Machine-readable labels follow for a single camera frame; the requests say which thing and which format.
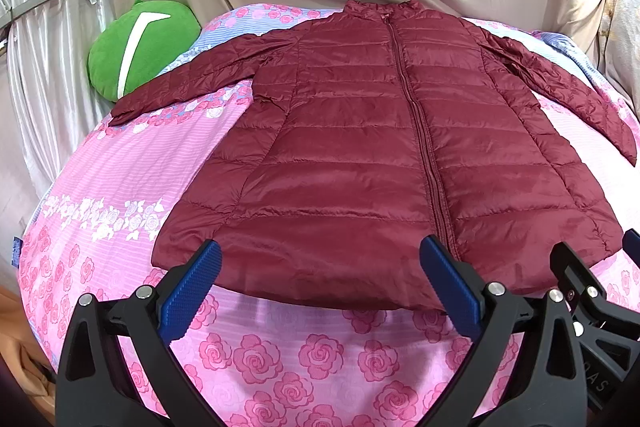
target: zipper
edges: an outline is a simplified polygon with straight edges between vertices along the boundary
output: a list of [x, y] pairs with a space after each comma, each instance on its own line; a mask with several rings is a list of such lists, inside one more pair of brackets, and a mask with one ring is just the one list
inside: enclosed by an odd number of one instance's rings
[[422, 167], [426, 174], [426, 185], [431, 196], [431, 201], [434, 204], [433, 217], [436, 224], [436, 233], [438, 239], [441, 240], [447, 250], [459, 261], [458, 249], [453, 238], [453, 230], [450, 223], [447, 223], [445, 216], [449, 215], [449, 209], [444, 197], [444, 190], [442, 184], [439, 182], [437, 176], [437, 170], [435, 168], [435, 157], [431, 148], [431, 136], [428, 131], [426, 117], [420, 106], [420, 103], [415, 98], [414, 90], [409, 83], [409, 77], [406, 73], [406, 65], [402, 60], [400, 54], [400, 46], [398, 45], [398, 35], [396, 34], [396, 28], [389, 21], [389, 15], [383, 15], [382, 20], [389, 29], [391, 35], [392, 48], [394, 50], [394, 57], [396, 60], [396, 68], [398, 69], [398, 76], [402, 84], [402, 90], [404, 96], [409, 103], [411, 110], [411, 118], [414, 124], [414, 129], [418, 136], [418, 149], [420, 150], [420, 158], [422, 160]]

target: label tag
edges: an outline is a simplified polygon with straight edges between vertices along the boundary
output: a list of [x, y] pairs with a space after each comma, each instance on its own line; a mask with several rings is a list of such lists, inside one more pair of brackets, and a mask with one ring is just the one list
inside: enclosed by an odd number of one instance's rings
[[17, 268], [20, 264], [20, 252], [22, 251], [22, 240], [14, 237], [14, 249], [11, 256], [11, 266]]

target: down jacket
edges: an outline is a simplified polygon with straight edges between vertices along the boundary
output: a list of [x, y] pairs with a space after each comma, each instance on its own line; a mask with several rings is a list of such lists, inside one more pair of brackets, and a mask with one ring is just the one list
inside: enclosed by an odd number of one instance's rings
[[615, 110], [519, 42], [418, 2], [349, 1], [341, 13], [245, 35], [121, 99], [110, 125], [253, 79], [254, 103], [174, 206], [152, 263], [218, 241], [216, 284], [343, 309], [437, 307], [418, 263], [435, 233], [485, 280], [551, 286], [551, 247], [590, 266], [622, 229], [534, 90], [632, 163]]

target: white stripe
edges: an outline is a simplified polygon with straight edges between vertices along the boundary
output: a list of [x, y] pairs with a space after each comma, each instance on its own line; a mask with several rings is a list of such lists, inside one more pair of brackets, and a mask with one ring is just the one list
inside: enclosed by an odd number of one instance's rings
[[127, 47], [124, 49], [124, 55], [122, 55], [122, 64], [120, 65], [120, 74], [118, 76], [118, 99], [121, 99], [124, 96], [124, 86], [127, 83], [127, 77], [129, 76], [131, 61], [133, 60], [133, 55], [136, 53], [136, 48], [142, 38], [142, 34], [145, 32], [146, 26], [153, 21], [168, 19], [169, 17], [171, 16], [166, 13], [155, 12], [142, 12], [138, 15], [138, 19], [129, 34], [129, 40], [127, 41]]

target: jacket sleeve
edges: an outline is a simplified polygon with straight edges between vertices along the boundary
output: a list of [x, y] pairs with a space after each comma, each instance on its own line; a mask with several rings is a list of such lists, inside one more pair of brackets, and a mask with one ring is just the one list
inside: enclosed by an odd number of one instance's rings
[[276, 54], [294, 45], [310, 22], [262, 36], [242, 35], [216, 46], [175, 70], [167, 71], [118, 100], [109, 126], [127, 123], [146, 112], [215, 92], [251, 78]]
[[597, 92], [550, 60], [530, 52], [520, 42], [498, 38], [475, 25], [474, 28], [482, 31], [484, 42], [480, 40], [479, 44], [520, 77], [529, 89], [570, 110], [607, 137], [632, 165], [636, 165], [636, 140], [631, 129]]

